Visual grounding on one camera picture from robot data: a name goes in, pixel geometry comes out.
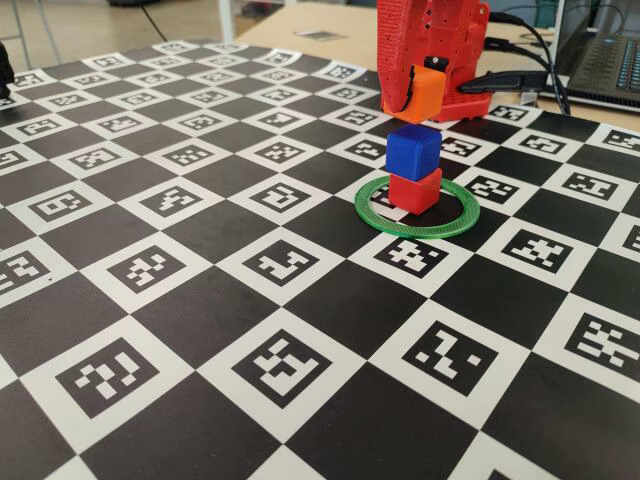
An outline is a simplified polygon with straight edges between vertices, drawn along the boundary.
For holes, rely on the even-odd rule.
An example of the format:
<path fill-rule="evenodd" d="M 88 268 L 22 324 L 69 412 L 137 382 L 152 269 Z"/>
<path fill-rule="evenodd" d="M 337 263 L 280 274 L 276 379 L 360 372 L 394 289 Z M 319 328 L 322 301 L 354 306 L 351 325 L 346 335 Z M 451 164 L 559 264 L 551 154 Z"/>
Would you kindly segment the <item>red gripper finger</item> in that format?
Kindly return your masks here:
<path fill-rule="evenodd" d="M 431 2 L 425 0 L 377 3 L 377 71 L 383 104 L 389 112 L 406 108 L 411 68 L 423 65 L 430 8 Z"/>
<path fill-rule="evenodd" d="M 453 71 L 458 67 L 460 50 L 473 19 L 476 2 L 472 0 L 434 0 L 426 3 L 426 50 L 423 65 L 446 74 L 445 92 L 452 88 Z"/>

